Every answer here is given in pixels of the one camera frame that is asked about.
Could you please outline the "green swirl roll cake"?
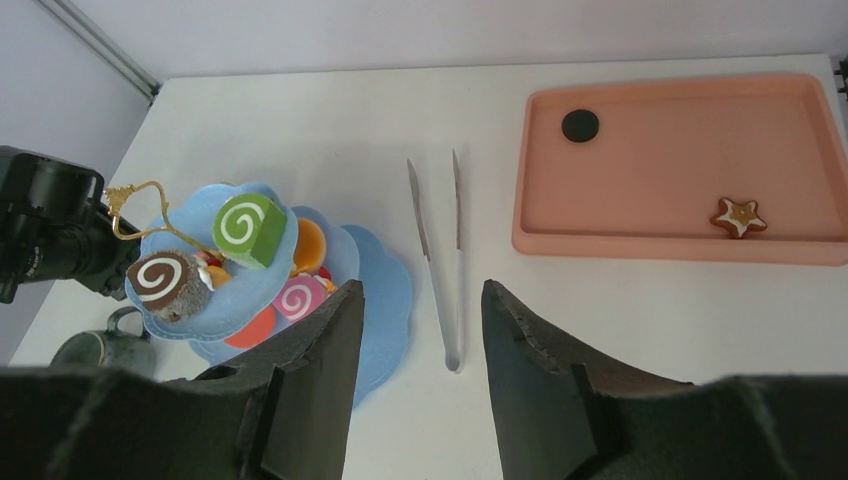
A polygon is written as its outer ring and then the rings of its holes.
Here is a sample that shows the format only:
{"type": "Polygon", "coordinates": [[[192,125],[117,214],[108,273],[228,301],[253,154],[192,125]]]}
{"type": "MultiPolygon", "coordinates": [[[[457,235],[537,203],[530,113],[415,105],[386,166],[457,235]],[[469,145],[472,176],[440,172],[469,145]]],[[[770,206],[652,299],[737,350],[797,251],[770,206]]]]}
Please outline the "green swirl roll cake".
{"type": "Polygon", "coordinates": [[[258,193],[231,197],[217,212],[213,240],[227,259],[250,269],[271,266],[288,223],[271,198],[258,193]]]}

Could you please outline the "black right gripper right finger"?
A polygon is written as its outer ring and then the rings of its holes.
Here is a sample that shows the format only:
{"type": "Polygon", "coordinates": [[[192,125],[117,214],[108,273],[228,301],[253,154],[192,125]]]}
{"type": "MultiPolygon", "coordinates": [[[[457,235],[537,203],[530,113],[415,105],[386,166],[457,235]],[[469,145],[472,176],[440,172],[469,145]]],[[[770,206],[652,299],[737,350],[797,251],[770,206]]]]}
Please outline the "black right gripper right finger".
{"type": "Polygon", "coordinates": [[[507,479],[843,479],[843,375],[734,375],[696,385],[638,369],[537,315],[501,283],[481,295],[507,479]]]}

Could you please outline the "magenta swirl roll cake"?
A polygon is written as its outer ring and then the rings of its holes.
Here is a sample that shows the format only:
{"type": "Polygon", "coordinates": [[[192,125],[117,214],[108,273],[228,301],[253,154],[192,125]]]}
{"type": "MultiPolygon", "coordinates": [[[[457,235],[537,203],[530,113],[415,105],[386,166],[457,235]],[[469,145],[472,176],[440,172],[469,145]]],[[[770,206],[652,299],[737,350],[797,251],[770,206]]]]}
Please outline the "magenta swirl roll cake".
{"type": "Polygon", "coordinates": [[[286,321],[296,323],[320,307],[335,290],[331,280],[302,273],[286,281],[272,306],[286,321]]]}

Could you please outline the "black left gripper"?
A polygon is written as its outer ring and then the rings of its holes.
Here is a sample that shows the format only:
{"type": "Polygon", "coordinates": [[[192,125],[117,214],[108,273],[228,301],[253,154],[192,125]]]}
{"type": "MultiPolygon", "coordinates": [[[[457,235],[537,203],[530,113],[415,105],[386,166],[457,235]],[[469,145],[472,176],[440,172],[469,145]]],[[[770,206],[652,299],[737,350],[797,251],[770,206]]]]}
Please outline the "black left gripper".
{"type": "Polygon", "coordinates": [[[55,280],[126,298],[125,275],[139,259],[140,242],[114,235],[104,187],[93,169],[1,148],[2,303],[12,303],[23,284],[55,280]]]}

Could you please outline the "blue three-tier cake stand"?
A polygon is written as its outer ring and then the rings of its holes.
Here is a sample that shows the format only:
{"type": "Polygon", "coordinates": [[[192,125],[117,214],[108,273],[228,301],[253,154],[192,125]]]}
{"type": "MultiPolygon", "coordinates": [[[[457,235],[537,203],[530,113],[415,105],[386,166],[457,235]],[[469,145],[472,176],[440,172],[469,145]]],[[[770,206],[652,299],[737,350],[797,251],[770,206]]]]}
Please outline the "blue three-tier cake stand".
{"type": "MultiPolygon", "coordinates": [[[[211,184],[196,190],[169,218],[189,236],[210,242],[217,210],[230,198],[247,193],[276,196],[263,183],[211,184]]],[[[403,263],[366,228],[334,225],[318,210],[307,206],[295,206],[286,212],[321,227],[329,242],[325,266],[335,285],[348,280],[363,284],[364,331],[354,393],[354,402],[360,404],[391,377],[406,354],[413,303],[411,276],[403,263]]],[[[242,348],[228,345],[227,338],[244,330],[261,308],[275,306],[272,290],[283,286],[279,265],[266,270],[233,266],[228,271],[234,277],[232,285],[212,293],[201,312],[177,324],[156,318],[143,305],[138,288],[127,284],[125,290],[128,299],[142,312],[147,332],[165,340],[185,340],[198,356],[217,365],[242,353],[242,348]]]]}

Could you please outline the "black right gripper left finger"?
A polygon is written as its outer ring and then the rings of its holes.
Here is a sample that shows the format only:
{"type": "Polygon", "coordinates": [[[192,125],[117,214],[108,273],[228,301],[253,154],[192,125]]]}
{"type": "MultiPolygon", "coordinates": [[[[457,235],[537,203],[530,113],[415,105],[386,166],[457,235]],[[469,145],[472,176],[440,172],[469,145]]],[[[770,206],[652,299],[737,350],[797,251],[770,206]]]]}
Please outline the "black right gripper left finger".
{"type": "Polygon", "coordinates": [[[305,319],[192,380],[5,368],[5,479],[339,479],[364,329],[346,282],[305,319]]]}

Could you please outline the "orange round jelly cake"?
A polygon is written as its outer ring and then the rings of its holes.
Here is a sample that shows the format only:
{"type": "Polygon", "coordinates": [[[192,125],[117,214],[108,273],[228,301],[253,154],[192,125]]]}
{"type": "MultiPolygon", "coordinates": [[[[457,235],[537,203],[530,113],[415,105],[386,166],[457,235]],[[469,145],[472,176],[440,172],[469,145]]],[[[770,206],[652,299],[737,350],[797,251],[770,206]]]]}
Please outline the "orange round jelly cake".
{"type": "Polygon", "coordinates": [[[327,240],[321,227],[313,220],[298,217],[298,239],[293,254],[290,277],[316,274],[323,266],[327,240]]]}

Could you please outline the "brown swirl roll cake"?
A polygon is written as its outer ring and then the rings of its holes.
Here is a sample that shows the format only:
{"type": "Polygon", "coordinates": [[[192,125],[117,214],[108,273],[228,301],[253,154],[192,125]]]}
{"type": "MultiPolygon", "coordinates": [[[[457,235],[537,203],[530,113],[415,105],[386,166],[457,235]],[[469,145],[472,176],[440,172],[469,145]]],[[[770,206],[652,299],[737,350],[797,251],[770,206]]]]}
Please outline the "brown swirl roll cake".
{"type": "Polygon", "coordinates": [[[127,271],[137,298],[154,317],[175,324],[202,312],[210,301],[211,277],[199,258],[163,250],[140,258],[127,271]]]}

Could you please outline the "dark green glazed mug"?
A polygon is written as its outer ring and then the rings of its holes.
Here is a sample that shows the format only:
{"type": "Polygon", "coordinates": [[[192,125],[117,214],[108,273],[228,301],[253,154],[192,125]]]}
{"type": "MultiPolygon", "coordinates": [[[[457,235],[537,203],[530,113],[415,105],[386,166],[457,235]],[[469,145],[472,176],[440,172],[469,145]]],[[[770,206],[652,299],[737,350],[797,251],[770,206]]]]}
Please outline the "dark green glazed mug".
{"type": "Polygon", "coordinates": [[[120,321],[133,314],[141,311],[133,306],[121,307],[109,315],[104,330],[73,335],[60,346],[49,366],[115,367],[152,378],[157,358],[150,333],[145,327],[139,335],[120,328],[120,321]]]}

